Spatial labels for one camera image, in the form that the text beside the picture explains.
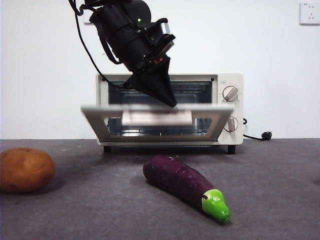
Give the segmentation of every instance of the eggplant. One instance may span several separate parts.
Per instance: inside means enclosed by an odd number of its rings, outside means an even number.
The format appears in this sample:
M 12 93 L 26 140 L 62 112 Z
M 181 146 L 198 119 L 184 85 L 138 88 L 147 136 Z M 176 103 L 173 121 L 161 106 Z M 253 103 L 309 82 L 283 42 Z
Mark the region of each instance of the eggplant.
M 155 187 L 222 223 L 230 222 L 225 197 L 201 173 L 168 156 L 156 155 L 143 165 L 143 175 Z

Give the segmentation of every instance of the timer knob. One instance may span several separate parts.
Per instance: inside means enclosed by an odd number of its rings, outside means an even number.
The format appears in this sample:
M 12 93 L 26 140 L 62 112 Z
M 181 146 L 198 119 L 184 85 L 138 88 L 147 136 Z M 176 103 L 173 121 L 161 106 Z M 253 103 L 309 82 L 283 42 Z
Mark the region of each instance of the timer knob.
M 223 98 L 227 101 L 227 102 L 233 102 L 234 100 L 236 100 L 238 98 L 238 88 L 234 87 L 234 86 L 227 86 L 224 90 L 223 90 Z
M 238 128 L 238 120 L 235 117 L 230 116 L 228 121 L 226 122 L 226 125 L 224 126 L 224 130 L 226 130 L 229 133 L 232 133 L 235 130 L 237 130 L 237 128 Z

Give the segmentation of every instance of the green eggplant stem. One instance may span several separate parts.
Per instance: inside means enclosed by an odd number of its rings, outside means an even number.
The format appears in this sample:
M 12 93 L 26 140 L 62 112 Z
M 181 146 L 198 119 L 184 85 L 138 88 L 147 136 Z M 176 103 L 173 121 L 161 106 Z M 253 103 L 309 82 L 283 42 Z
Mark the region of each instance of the green eggplant stem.
M 231 220 L 231 213 L 226 205 L 225 197 L 218 189 L 206 191 L 202 197 L 202 209 L 222 223 Z

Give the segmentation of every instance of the gray carpet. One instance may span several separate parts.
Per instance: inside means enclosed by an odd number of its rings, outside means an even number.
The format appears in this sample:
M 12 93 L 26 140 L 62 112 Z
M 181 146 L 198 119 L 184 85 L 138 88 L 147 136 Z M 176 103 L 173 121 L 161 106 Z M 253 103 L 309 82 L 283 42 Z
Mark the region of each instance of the gray carpet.
M 3 140 L 38 148 L 56 175 L 32 194 L 1 192 L 2 240 L 319 240 L 320 139 L 245 140 L 226 147 L 113 148 L 95 140 Z M 145 160 L 177 157 L 220 189 L 232 213 L 222 225 L 149 185 Z

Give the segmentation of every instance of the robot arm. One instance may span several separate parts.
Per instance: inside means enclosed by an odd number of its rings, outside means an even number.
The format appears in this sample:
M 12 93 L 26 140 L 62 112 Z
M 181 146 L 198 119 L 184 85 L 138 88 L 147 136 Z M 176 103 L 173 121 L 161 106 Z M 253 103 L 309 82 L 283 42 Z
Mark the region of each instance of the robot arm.
M 109 60 L 123 63 L 132 72 L 118 88 L 135 89 L 171 107 L 177 104 L 168 74 L 170 58 L 166 55 L 174 45 L 175 36 L 168 31 L 166 18 L 151 22 L 150 9 L 142 0 L 85 0 L 79 10 L 75 0 L 69 2 L 76 15 L 80 38 L 78 16 L 84 10 L 91 10 L 90 22 L 97 28 Z

